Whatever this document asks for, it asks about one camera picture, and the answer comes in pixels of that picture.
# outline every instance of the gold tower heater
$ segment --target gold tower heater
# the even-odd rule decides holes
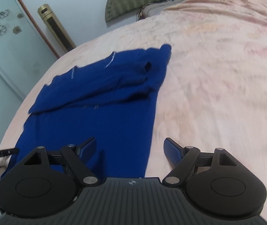
[[[76,47],[48,4],[40,6],[38,14],[66,53]]]

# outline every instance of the black speaker grille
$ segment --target black speaker grille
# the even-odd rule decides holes
[[[52,29],[54,30],[54,32],[58,36],[59,40],[62,42],[62,44],[64,45],[64,47],[68,50],[68,52],[71,51],[71,50],[73,50],[74,49],[73,46],[67,40],[67,38],[65,37],[65,35],[63,34],[63,32],[61,31],[61,29],[59,28],[59,26],[57,25],[57,23],[55,22],[55,20],[53,19],[53,17],[50,17],[49,19],[47,19],[47,22],[52,27]]]

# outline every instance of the door frame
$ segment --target door frame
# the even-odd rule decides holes
[[[43,32],[41,31],[41,29],[39,28],[39,26],[37,25],[37,23],[35,22],[35,20],[31,16],[30,12],[28,11],[28,9],[26,8],[26,6],[24,5],[23,1],[22,0],[17,0],[17,1],[19,2],[19,5],[22,7],[22,9],[26,13],[28,19],[31,21],[32,25],[34,26],[34,28],[36,29],[36,31],[40,34],[40,36],[42,37],[42,39],[44,40],[44,42],[47,44],[47,46],[49,47],[49,49],[57,57],[57,59],[59,59],[60,58],[59,54],[56,52],[56,50],[50,44],[49,40],[47,40],[46,36],[43,34]]]

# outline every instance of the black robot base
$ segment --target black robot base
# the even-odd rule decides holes
[[[94,138],[60,151],[35,148],[0,181],[0,225],[267,225],[259,216],[265,186],[223,148],[202,153],[167,138],[175,167],[162,182],[100,181],[84,164],[95,150]]]

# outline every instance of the mattress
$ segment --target mattress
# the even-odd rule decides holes
[[[113,51],[172,45],[146,177],[170,172],[166,137],[203,152],[223,147],[267,188],[267,0],[187,0],[61,57],[26,97],[1,142],[14,147],[44,84]],[[8,158],[0,158],[4,171]],[[267,221],[267,200],[262,211]]]

